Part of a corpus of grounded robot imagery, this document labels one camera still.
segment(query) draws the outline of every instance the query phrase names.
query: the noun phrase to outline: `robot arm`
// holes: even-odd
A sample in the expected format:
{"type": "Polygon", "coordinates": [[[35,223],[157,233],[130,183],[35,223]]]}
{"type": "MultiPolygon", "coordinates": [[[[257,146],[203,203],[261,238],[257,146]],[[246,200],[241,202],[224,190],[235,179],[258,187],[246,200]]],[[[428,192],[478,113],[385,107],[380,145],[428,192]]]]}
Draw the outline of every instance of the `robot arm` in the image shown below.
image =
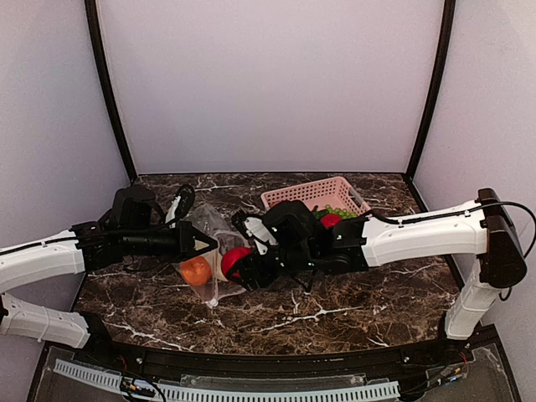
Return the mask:
{"type": "Polygon", "coordinates": [[[188,260],[216,248],[217,242],[180,221],[193,204],[190,186],[182,186],[166,217],[151,225],[151,213],[163,211],[155,195],[141,186],[117,192],[113,208],[99,222],[77,224],[54,236],[0,250],[0,334],[21,335],[83,348],[102,324],[89,314],[57,312],[7,293],[14,287],[52,276],[96,271],[124,255],[168,255],[188,260]],[[206,244],[196,250],[196,240],[206,244]]]}
{"type": "Polygon", "coordinates": [[[262,218],[243,212],[234,216],[237,229],[255,240],[259,251],[246,256],[241,252],[239,259],[231,256],[227,260],[233,264],[222,268],[230,281],[252,291],[280,275],[301,271],[336,275],[409,258],[474,254],[477,261],[469,281],[446,314],[444,328],[447,338],[463,340],[501,291],[518,284],[527,272],[502,204],[509,203],[483,189],[478,200],[454,208],[397,218],[372,214],[326,229],[302,202],[284,201],[262,218]]]}

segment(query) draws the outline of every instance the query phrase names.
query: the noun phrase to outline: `marble surface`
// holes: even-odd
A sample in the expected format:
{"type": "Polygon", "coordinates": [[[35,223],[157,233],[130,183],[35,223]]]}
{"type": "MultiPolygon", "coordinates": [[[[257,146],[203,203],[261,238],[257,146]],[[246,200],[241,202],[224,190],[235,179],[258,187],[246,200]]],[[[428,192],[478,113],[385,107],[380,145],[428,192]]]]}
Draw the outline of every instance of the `marble surface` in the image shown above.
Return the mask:
{"type": "MultiPolygon", "coordinates": [[[[324,173],[226,173],[141,176],[169,208],[178,187],[196,188],[228,221],[237,209],[264,210],[268,190],[337,176],[324,173]]],[[[419,212],[399,174],[342,174],[386,215],[419,212]]],[[[201,353],[249,355],[340,353],[432,339],[455,301],[456,283],[441,257],[391,263],[368,272],[320,276],[311,295],[292,280],[220,300],[199,302],[169,265],[148,257],[88,274],[76,311],[100,314],[124,343],[201,353]],[[125,269],[143,269],[128,273],[125,269]]]]}

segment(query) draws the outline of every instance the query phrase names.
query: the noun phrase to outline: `orange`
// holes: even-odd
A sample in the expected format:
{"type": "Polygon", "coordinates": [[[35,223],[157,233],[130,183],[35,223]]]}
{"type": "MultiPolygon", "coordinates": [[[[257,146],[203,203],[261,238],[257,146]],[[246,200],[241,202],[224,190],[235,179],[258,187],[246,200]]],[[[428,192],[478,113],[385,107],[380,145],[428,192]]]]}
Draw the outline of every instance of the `orange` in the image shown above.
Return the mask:
{"type": "Polygon", "coordinates": [[[190,286],[207,283],[212,275],[209,262],[202,256],[181,263],[181,275],[190,286]]]}

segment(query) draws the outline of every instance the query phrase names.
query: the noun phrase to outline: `white wall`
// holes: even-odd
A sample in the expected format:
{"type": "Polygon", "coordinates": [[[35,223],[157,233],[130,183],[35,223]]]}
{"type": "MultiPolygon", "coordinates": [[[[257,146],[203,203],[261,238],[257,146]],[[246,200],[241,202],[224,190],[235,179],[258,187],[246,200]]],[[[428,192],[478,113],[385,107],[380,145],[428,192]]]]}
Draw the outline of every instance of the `white wall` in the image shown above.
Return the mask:
{"type": "Polygon", "coordinates": [[[442,2],[100,5],[141,173],[405,170],[442,2]]]}
{"type": "MultiPolygon", "coordinates": [[[[415,182],[431,209],[475,198],[483,187],[536,209],[536,3],[458,2],[446,71],[415,182]]],[[[512,210],[526,247],[533,224],[512,210]]],[[[468,259],[458,259],[462,273],[468,259]]],[[[498,303],[495,322],[523,400],[536,386],[536,260],[524,282],[498,303]]]]}
{"type": "MultiPolygon", "coordinates": [[[[97,79],[84,3],[7,0],[0,13],[0,247],[97,219],[127,185],[97,79]]],[[[69,309],[80,277],[12,291],[69,309]]],[[[41,347],[0,338],[1,401],[26,400],[41,347]]]]}

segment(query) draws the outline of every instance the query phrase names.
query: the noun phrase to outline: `pink basket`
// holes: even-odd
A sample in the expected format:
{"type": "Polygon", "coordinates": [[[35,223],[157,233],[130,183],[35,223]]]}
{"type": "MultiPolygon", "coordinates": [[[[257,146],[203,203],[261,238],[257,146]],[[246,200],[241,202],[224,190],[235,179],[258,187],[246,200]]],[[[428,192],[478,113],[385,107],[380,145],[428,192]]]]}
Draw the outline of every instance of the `pink basket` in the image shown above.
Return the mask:
{"type": "Polygon", "coordinates": [[[299,199],[311,210],[315,206],[318,206],[319,210],[324,209],[327,204],[333,208],[347,209],[357,215],[370,210],[359,193],[345,178],[341,177],[326,178],[316,182],[268,191],[263,193],[260,199],[262,199],[266,209],[270,209],[281,201],[299,199]]]}

